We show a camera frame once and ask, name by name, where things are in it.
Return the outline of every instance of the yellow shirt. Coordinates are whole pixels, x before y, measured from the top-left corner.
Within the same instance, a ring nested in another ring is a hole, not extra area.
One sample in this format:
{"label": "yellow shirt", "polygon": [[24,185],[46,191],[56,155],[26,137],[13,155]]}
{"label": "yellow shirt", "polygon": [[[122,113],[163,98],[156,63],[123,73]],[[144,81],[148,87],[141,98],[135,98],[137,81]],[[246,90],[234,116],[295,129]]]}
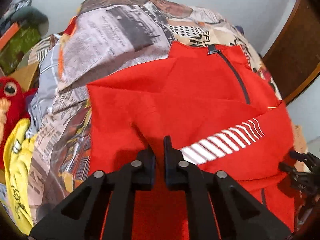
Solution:
{"label": "yellow shirt", "polygon": [[28,204],[28,174],[36,135],[24,139],[30,120],[19,120],[4,146],[4,174],[8,201],[17,227],[29,235],[33,227]]}

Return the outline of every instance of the red plush toy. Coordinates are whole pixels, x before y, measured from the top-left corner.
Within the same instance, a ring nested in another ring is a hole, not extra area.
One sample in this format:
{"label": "red plush toy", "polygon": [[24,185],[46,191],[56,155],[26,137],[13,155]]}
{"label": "red plush toy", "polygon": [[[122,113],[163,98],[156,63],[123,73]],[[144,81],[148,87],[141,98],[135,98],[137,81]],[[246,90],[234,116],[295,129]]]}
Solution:
{"label": "red plush toy", "polygon": [[26,97],[36,89],[22,92],[19,83],[9,77],[0,78],[0,169],[4,168],[3,150],[8,136],[22,118],[30,118]]}

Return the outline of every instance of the red fabric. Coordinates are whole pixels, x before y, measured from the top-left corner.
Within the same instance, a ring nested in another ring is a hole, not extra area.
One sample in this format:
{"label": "red fabric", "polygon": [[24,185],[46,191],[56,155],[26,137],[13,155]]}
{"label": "red fabric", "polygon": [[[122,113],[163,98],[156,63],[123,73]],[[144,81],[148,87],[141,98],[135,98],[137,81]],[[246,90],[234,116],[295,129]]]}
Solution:
{"label": "red fabric", "polygon": [[188,239],[184,195],[169,192],[163,181],[164,136],[170,135],[173,147],[180,149],[252,118],[259,122],[263,137],[199,167],[209,172],[225,170],[260,201],[264,188],[267,207],[293,230],[295,196],[285,195],[289,187],[277,189],[285,177],[278,164],[293,145],[285,105],[267,82],[252,73],[239,46],[216,48],[243,80],[250,104],[218,54],[207,55],[207,48],[177,42],[168,59],[136,65],[88,85],[90,173],[119,170],[148,144],[156,155],[154,190],[136,194],[132,239]]}
{"label": "red fabric", "polygon": [[76,27],[76,20],[77,20],[77,16],[74,16],[69,24],[68,24],[68,27],[65,29],[65,31],[63,32],[64,34],[68,34],[68,35],[71,35],[74,28]]}
{"label": "red fabric", "polygon": [[[15,95],[7,95],[4,93],[4,88],[7,83],[13,82],[16,85],[16,94]],[[0,99],[6,98],[10,101],[10,107],[6,112],[6,121],[4,125],[3,138],[0,144],[0,169],[4,169],[3,163],[3,150],[4,145],[7,141],[8,136],[12,132],[13,128],[16,126],[17,122],[22,118],[30,118],[29,113],[26,108],[25,98],[26,96],[34,93],[36,90],[31,89],[25,93],[22,92],[19,83],[9,77],[0,78]]]}

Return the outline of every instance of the bolt head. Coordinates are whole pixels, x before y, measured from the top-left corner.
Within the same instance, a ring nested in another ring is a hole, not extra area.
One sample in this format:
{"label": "bolt head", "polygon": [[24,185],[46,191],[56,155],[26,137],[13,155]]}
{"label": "bolt head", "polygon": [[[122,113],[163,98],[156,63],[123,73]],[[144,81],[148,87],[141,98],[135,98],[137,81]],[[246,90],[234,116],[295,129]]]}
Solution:
{"label": "bolt head", "polygon": [[133,162],[131,163],[131,165],[132,165],[133,167],[139,167],[139,166],[142,165],[142,162],[141,162],[141,161],[138,161],[138,160],[135,160],[135,161],[133,161]]}
{"label": "bolt head", "polygon": [[93,174],[95,178],[101,178],[103,175],[104,175],[103,171],[95,171],[95,173]]}
{"label": "bolt head", "polygon": [[225,171],[218,171],[217,172],[217,176],[220,178],[220,179],[224,179],[228,176],[228,174],[225,172]]}
{"label": "bolt head", "polygon": [[185,168],[189,166],[189,163],[187,161],[179,161],[178,165],[182,168]]}

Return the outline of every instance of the white reflective stripe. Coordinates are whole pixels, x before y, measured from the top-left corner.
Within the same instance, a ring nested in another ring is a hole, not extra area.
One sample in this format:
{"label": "white reflective stripe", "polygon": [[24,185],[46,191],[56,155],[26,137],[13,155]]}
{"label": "white reflective stripe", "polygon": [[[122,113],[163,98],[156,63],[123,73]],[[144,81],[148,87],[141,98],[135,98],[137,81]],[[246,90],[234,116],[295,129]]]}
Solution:
{"label": "white reflective stripe", "polygon": [[[212,141],[213,143],[215,143],[217,146],[219,146],[224,152],[226,152],[227,154],[231,154],[232,153],[232,150],[228,147],[228,146],[226,146],[222,141],[220,141],[217,137],[215,137],[215,135],[214,136],[209,136],[208,138],[207,138],[207,140],[210,140],[210,141]],[[231,146],[231,148],[233,148],[233,146],[232,146],[232,144],[234,145],[234,146],[236,146],[232,141],[230,141],[229,140],[229,138],[226,136],[226,138],[227,138],[227,141],[225,140],[225,142],[229,145],[229,146]]]}
{"label": "white reflective stripe", "polygon": [[208,161],[213,161],[217,157],[213,155],[211,152],[209,152],[207,149],[203,148],[200,144],[194,143],[190,145],[191,148],[193,148],[196,152],[200,153],[203,157],[205,157]]}
{"label": "white reflective stripe", "polygon": [[243,127],[242,125],[236,125],[236,127],[243,129],[247,133],[247,135],[250,137],[250,139],[253,142],[256,142],[256,140],[251,136],[251,134],[248,132],[248,130],[245,127]]}
{"label": "white reflective stripe", "polygon": [[257,119],[255,119],[255,118],[253,118],[253,120],[255,120],[257,123],[258,123],[258,128],[259,128],[259,130],[260,130],[260,132],[263,134],[263,136],[264,136],[264,133],[261,131],[261,129],[260,129],[260,125],[259,125],[259,122],[258,122],[258,120]]}
{"label": "white reflective stripe", "polygon": [[192,150],[190,147],[183,147],[181,151],[187,155],[187,157],[193,159],[196,161],[197,164],[202,164],[207,162],[204,158],[201,157],[198,153],[196,153],[194,150]]}
{"label": "white reflective stripe", "polygon": [[193,163],[193,164],[196,165],[196,161],[189,159],[185,154],[182,154],[182,156],[183,156],[183,159],[184,159],[185,161],[190,162],[190,163]]}
{"label": "white reflective stripe", "polygon": [[14,151],[14,153],[18,153],[21,151],[21,144],[18,140],[15,141],[12,150]]}
{"label": "white reflective stripe", "polygon": [[226,154],[222,150],[220,150],[219,148],[215,147],[212,143],[208,142],[207,140],[202,139],[201,141],[199,141],[199,143],[202,144],[204,147],[206,147],[209,151],[211,151],[212,153],[217,155],[219,158],[226,156]]}
{"label": "white reflective stripe", "polygon": [[245,148],[245,144],[236,136],[234,135],[232,132],[228,131],[228,130],[222,130],[222,132],[226,133],[227,135],[229,135],[233,140],[235,140],[242,148]]}
{"label": "white reflective stripe", "polygon": [[259,140],[259,137],[258,136],[256,136],[256,134],[252,131],[252,128],[251,128],[251,126],[249,125],[249,124],[247,124],[246,122],[243,122],[243,124],[244,125],[247,125],[247,126],[249,126],[249,128],[250,128],[250,130],[251,130],[251,132],[252,132],[252,134]]}
{"label": "white reflective stripe", "polygon": [[[235,151],[239,151],[240,149],[239,149],[239,147],[237,146],[237,145],[235,145],[234,143],[233,143],[233,141],[231,141],[227,136],[225,136],[223,133],[216,133],[215,134],[215,136],[219,136],[222,140],[224,140],[232,149],[234,149]],[[217,144],[215,141],[214,141],[214,139],[217,139],[217,138],[215,138],[214,136],[209,136],[208,137],[208,140],[210,140],[210,141],[212,141],[212,142],[214,142],[216,145],[218,145],[219,147],[220,147],[220,145],[219,144]]]}
{"label": "white reflective stripe", "polygon": [[258,132],[258,130],[257,130],[257,128],[256,128],[256,125],[254,124],[254,122],[252,122],[251,120],[248,120],[248,121],[253,124],[254,129],[256,130],[256,132],[258,133],[258,135],[262,138],[262,136],[261,136],[261,134],[259,134],[259,132]]}
{"label": "white reflective stripe", "polygon": [[242,132],[240,132],[239,129],[230,127],[228,130],[236,132],[237,134],[239,134],[246,141],[247,144],[251,145],[251,142],[247,139],[246,136],[244,136],[244,134]]}

